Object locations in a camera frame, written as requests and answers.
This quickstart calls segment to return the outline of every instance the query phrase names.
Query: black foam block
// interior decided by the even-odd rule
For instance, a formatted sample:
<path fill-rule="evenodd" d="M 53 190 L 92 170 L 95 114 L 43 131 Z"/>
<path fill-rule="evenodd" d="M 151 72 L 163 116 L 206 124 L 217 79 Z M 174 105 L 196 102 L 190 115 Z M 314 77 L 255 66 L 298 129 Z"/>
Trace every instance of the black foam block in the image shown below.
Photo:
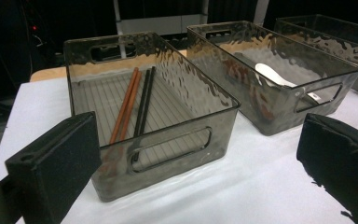
<path fill-rule="evenodd" d="M 358 223 L 358 130 L 336 119 L 308 114 L 296 156 L 317 185 L 324 186 Z"/>
<path fill-rule="evenodd" d="M 101 165 L 95 114 L 59 123 L 6 161 L 27 223 L 60 223 Z"/>

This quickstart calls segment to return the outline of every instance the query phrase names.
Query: gray translucent bin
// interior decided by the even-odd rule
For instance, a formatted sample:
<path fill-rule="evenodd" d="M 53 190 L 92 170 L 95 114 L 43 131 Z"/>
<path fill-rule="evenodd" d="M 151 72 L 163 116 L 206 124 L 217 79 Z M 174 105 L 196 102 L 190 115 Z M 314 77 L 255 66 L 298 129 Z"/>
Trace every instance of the gray translucent bin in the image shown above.
<path fill-rule="evenodd" d="M 358 77 L 358 65 L 248 21 L 189 26 L 187 36 L 187 58 L 236 97 L 264 135 L 302 124 L 307 113 L 333 113 Z M 257 63 L 294 86 L 256 72 Z"/>
<path fill-rule="evenodd" d="M 158 35 L 70 40 L 64 44 L 64 53 L 72 114 L 96 112 L 103 164 L 92 182 L 102 201 L 112 201 L 226 154 L 240 103 Z M 145 133 L 134 137 L 145 71 L 152 66 L 156 76 Z M 110 145 L 134 67 L 143 77 L 129 128 L 123 141 Z"/>
<path fill-rule="evenodd" d="M 274 30 L 295 41 L 358 63 L 358 24 L 311 15 L 279 18 Z M 358 91 L 358 79 L 352 88 Z"/>

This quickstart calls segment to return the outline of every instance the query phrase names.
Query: white table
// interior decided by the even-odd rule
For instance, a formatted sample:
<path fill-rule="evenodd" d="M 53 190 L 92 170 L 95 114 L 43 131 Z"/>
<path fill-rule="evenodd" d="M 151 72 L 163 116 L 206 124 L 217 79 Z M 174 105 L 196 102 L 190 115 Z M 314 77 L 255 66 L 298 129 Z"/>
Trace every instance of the white table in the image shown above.
<path fill-rule="evenodd" d="M 69 117 L 66 78 L 21 85 L 0 145 L 0 179 L 6 159 Z M 329 117 L 358 129 L 358 95 L 349 92 Z M 301 128 L 268 137 L 238 114 L 224 158 L 111 203 L 89 182 L 62 223 L 352 223 L 296 160 Z"/>

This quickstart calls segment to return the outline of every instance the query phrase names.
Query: wooden stick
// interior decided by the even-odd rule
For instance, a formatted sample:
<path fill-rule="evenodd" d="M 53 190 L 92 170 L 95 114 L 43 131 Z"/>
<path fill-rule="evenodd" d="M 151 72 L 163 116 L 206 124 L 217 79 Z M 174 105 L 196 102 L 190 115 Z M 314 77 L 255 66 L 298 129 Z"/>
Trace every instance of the wooden stick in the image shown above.
<path fill-rule="evenodd" d="M 129 87 L 127 88 L 126 95 L 124 96 L 123 104 L 121 105 L 120 112 L 116 120 L 115 128 L 113 129 L 112 136 L 110 137 L 109 144 L 113 144 L 116 141 L 118 130 L 120 128 L 121 120 L 123 119 L 124 112 L 126 111 L 127 104 L 130 100 L 131 93 L 133 91 L 133 85 L 138 74 L 138 68 L 135 67 L 132 72 L 131 81 Z"/>
<path fill-rule="evenodd" d="M 135 99 L 136 99 L 136 93 L 138 91 L 138 86 L 139 86 L 139 82 L 141 81 L 141 77 L 142 77 L 142 73 L 138 71 L 138 74 L 135 79 L 135 83 L 133 84 L 131 98 L 130 98 L 128 107 L 126 108 L 126 117 L 124 118 L 123 129 L 121 130 L 121 135 L 119 138 L 120 141 L 124 140 L 124 138 L 126 136 L 127 128 L 128 128 L 129 121 L 131 118 L 131 111 L 132 111 L 133 103 L 135 102 Z"/>

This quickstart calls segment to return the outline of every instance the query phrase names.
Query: white spoon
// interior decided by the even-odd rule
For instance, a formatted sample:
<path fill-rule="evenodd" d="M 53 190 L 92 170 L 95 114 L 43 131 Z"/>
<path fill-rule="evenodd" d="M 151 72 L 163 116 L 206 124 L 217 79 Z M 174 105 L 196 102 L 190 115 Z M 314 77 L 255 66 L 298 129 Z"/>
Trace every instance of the white spoon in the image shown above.
<path fill-rule="evenodd" d="M 259 72 L 260 74 L 262 74 L 263 76 L 271 79 L 273 82 L 277 83 L 278 85 L 288 86 L 288 87 L 295 87 L 296 86 L 295 83 L 292 83 L 292 82 L 284 79 L 277 72 L 275 72 L 275 70 L 273 70 L 271 67 L 269 67 L 266 64 L 257 63 L 255 65 L 255 70 L 257 72 Z M 307 95 L 310 98 L 312 98 L 314 101 L 316 101 L 317 103 L 319 103 L 319 101 L 322 100 L 321 97 L 319 97 L 317 94 L 315 94 L 313 92 L 309 92 L 309 93 L 307 93 Z"/>

